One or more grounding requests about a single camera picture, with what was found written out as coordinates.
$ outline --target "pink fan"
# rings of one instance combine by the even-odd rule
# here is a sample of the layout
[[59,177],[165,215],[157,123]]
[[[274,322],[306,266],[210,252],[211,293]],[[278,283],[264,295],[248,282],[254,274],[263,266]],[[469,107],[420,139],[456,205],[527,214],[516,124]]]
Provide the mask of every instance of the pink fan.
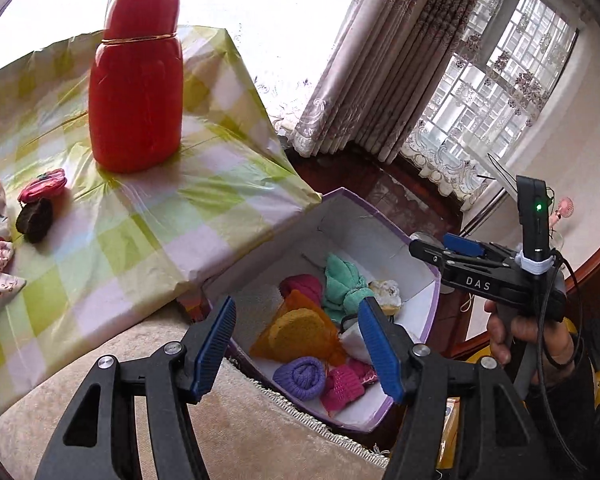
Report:
[[569,218],[573,214],[573,200],[568,196],[561,198],[558,202],[558,207],[549,216],[549,229],[553,229],[560,218]]

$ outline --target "plastic tablecloth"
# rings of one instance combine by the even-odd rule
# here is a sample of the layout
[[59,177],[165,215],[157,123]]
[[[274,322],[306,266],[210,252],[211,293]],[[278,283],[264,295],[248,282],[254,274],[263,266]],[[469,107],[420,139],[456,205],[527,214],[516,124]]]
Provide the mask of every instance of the plastic tablecloth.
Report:
[[[88,79],[101,33],[0,70],[0,179],[16,247],[8,272],[27,280],[0,311],[0,414],[320,202],[286,160],[226,31],[181,27],[178,36],[182,144],[136,174],[107,173],[91,155]],[[54,168],[68,189],[34,246],[13,229],[16,197]]]

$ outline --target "red thermos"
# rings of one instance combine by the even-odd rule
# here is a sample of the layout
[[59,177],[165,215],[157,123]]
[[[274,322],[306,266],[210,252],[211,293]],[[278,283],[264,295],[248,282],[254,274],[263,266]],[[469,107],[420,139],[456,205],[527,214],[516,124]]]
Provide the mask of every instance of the red thermos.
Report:
[[109,171],[146,170],[180,145],[180,0],[115,0],[89,83],[93,157]]

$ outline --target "gold band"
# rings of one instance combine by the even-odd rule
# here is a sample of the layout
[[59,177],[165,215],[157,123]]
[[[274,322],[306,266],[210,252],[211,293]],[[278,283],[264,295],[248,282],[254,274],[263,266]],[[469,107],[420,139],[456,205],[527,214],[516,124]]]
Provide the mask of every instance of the gold band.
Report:
[[121,43],[135,43],[136,41],[149,41],[149,40],[164,40],[165,38],[175,38],[176,33],[173,34],[159,34],[158,36],[143,36],[142,38],[124,38],[122,40],[102,40],[105,45],[117,45]]

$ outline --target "pink knitted item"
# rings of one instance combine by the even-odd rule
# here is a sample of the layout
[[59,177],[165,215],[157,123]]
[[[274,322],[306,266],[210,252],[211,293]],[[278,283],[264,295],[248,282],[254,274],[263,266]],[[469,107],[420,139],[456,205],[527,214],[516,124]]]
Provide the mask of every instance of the pink knitted item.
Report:
[[292,290],[302,292],[306,297],[320,306],[322,303],[322,284],[320,280],[310,274],[298,274],[289,276],[280,282],[280,294],[286,298]]
[[369,386],[370,384],[378,382],[378,374],[371,365],[353,358],[349,360],[348,364],[353,372],[360,378],[360,382],[363,386]]
[[320,400],[324,409],[333,413],[339,412],[364,393],[365,387],[355,371],[349,365],[340,365],[328,373]]

